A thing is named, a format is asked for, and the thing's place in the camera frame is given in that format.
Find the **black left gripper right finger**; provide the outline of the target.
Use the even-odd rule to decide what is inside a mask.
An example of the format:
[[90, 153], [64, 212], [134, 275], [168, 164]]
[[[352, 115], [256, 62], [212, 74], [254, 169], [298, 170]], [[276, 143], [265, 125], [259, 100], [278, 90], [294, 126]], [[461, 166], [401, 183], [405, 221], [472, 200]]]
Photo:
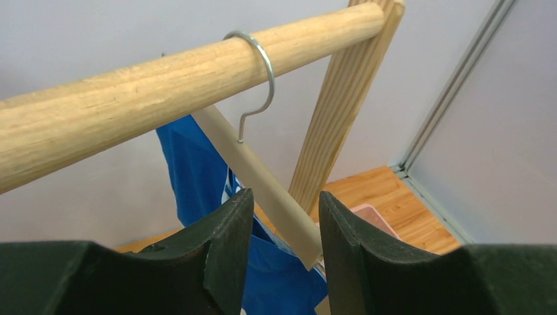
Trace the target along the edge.
[[555, 314], [556, 246], [468, 244], [437, 255], [319, 196], [332, 314]]

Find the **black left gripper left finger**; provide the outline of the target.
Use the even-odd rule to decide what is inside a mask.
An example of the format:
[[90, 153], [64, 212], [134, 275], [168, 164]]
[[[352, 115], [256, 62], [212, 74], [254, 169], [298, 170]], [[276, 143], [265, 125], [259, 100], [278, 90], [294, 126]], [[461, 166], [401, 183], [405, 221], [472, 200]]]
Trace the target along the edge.
[[137, 253], [92, 241], [1, 244], [2, 314], [239, 314], [254, 221], [242, 189]]

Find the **blue underwear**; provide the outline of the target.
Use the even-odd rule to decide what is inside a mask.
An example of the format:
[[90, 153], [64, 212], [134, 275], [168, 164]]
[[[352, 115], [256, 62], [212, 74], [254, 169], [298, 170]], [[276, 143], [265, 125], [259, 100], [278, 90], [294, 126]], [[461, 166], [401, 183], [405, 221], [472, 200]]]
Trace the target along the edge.
[[[197, 125], [186, 116], [156, 129], [167, 162], [177, 217], [189, 226], [235, 195], [242, 183]], [[247, 314], [314, 314], [327, 295], [316, 269], [254, 217], [242, 307]]]

